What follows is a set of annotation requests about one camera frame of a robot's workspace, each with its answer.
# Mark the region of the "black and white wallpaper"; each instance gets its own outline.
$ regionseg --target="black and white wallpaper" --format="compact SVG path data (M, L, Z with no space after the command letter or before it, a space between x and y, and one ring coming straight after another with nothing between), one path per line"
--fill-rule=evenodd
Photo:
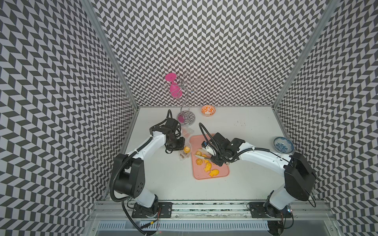
M328 0L92 0L140 106L179 105L164 76L190 72L188 104L272 105Z
M378 235L378 2L341 0L279 107L345 235Z
M134 113L78 0L0 1L0 235L78 234Z

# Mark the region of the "small bowl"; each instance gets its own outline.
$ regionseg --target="small bowl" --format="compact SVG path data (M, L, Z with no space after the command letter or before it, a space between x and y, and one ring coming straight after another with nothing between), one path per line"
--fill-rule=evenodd
M292 153L294 151L293 143L284 137L278 137L274 139L274 147L282 153Z
M201 112L204 116L212 116L215 114L215 107L213 107L212 105L204 105L201 108Z

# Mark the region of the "black cable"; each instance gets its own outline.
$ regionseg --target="black cable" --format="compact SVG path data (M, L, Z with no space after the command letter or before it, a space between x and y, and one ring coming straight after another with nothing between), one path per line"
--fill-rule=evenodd
M125 161L122 162L122 164L119 166L119 168L117 169L115 175L113 176L113 178L111 179L110 181L110 188L109 188L109 192L110 192L110 198L114 201L114 202L121 202L121 201L124 201L126 199L129 198L129 196L126 196L126 197L122 197L122 198L117 198L115 195L114 195L114 185L116 183L116 180L118 179L118 176L119 174L121 173L121 171L126 167L126 165L129 163L129 161L131 160L131 158L133 158L133 156L135 156L136 152L133 152L131 155L129 155Z
M243 151L240 151L240 152L236 153L236 154L232 157L232 159L239 159L238 157L239 157L241 154L246 153L247 151L253 151L253 148L246 148L246 149L244 149Z
M206 140L207 144L210 145L210 147L212 147L212 148L214 149L215 155L217 155L217 154L220 155L221 153L220 153L220 150L219 150L219 147L218 147L217 142L214 141L215 146L213 146L213 144L212 144L212 143L208 140L208 138L206 137L206 135L205 135L205 133L203 132L203 130L206 131L206 134L208 134L208 136L210 137L210 139L213 139L213 137L211 136L211 134L208 132L208 130L206 129L206 127L205 127L202 123L199 123L198 125L200 126L200 130L201 130L201 132L202 132L203 137L205 137L205 140Z
M285 225L286 225L286 218L285 218L285 223L284 223L284 225L283 225L283 229L288 229L288 228L291 228L291 227L293 227L293 225L294 225L294 215L292 214L292 213L290 213L291 214L291 219L293 220L292 222L291 222L291 226L289 226L289 227L285 227Z
M133 209L133 208L129 207L129 201L126 202L126 206L127 206L128 208L130 208L130 209Z
M308 202L311 204L312 207L316 207L316 202L315 202L315 198L314 196L312 196L312 194L310 194L307 189L306 189L306 192L310 195L310 197L312 198L312 201L314 202L314 204L312 205L312 203L310 202L310 200L308 199Z
M293 156L289 156L290 158L294 158L294 159L297 159L297 160L299 160L300 162L302 162L299 158L297 158L297 157L293 157Z
M125 201L122 201L122 209L123 211L125 212L127 218L129 219L129 221L131 222L131 224L139 231L141 232L143 235L153 235L154 233L156 233L156 231L143 231L141 230L141 228L139 226L137 226L137 224L133 221L133 219L130 217L129 213L127 212L126 210L126 207L125 207Z
M166 148L166 150L165 150L165 152L167 153L167 154L171 154L173 151L170 151L170 153L167 151L167 145L165 145L164 144L164 146L165 146L165 148Z
M170 109L168 109L167 118L168 118L168 116L170 116L170 118L172 118L172 112L170 111Z
M285 158L283 158L283 160L284 160L284 161L287 161L287 162L291 165L290 161L286 160Z
M180 124L178 124L178 126L176 128L176 132L178 132L178 133L174 133L175 138L180 137L181 136L181 125Z

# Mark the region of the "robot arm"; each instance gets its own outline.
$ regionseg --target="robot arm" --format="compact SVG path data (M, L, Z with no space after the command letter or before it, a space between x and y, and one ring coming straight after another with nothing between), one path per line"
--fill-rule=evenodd
M271 152L266 148L258 148L242 139L231 142L221 134L210 140L204 134L206 141L202 147L210 153L211 161L219 166L227 162L246 160L273 170L285 178L285 184L271 192L265 205L268 215L274 216L295 199L307 201L316 180L315 171L310 167L305 157L300 153L293 155Z
M118 154L114 158L110 179L110 197L113 201L121 202L130 196L143 208L146 216L155 215L158 197L144 187L144 160L162 146L170 152L184 149L185 139L179 137L180 130L178 121L172 118L168 110L166 119L150 128L150 137L143 144L126 155Z

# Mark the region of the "round metal base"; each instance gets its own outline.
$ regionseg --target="round metal base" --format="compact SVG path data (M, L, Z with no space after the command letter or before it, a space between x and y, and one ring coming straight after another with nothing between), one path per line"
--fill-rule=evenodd
M195 121L195 115L191 111L182 111L177 115L177 120L182 125L191 125Z

